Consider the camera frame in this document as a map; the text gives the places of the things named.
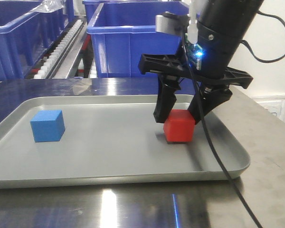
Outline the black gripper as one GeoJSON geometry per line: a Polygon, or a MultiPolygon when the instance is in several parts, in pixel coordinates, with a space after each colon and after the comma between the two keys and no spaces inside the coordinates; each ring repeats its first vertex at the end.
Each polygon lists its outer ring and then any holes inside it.
{"type": "MultiPolygon", "coordinates": [[[[141,55],[138,68],[143,75],[146,73],[162,75],[158,76],[158,95],[153,116],[157,123],[165,123],[177,100],[175,92],[181,89],[178,78],[171,80],[167,76],[191,79],[189,69],[184,63],[179,61],[176,55],[150,54],[141,55]]],[[[206,116],[214,108],[231,98],[232,92],[230,89],[222,85],[235,85],[246,89],[252,82],[253,77],[245,71],[227,67],[219,79],[202,76],[200,73],[194,73],[194,79],[210,86],[220,85],[219,87],[213,87],[211,91],[210,88],[202,88],[199,94],[201,109],[204,116],[206,116]]],[[[188,111],[195,120],[195,124],[197,124],[201,120],[197,95],[194,95],[188,111]]]]}

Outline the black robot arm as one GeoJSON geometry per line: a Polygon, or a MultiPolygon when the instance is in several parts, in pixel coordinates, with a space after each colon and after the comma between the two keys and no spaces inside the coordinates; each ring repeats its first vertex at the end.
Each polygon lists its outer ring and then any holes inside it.
{"type": "Polygon", "coordinates": [[[180,90],[180,78],[199,82],[199,92],[188,110],[196,122],[228,101],[230,85],[247,88],[252,76],[228,66],[259,10],[260,0],[208,0],[197,16],[164,12],[156,16],[156,30],[181,38],[173,55],[142,54],[142,74],[158,75],[158,97],[153,113],[158,123],[168,118],[180,90]]]}

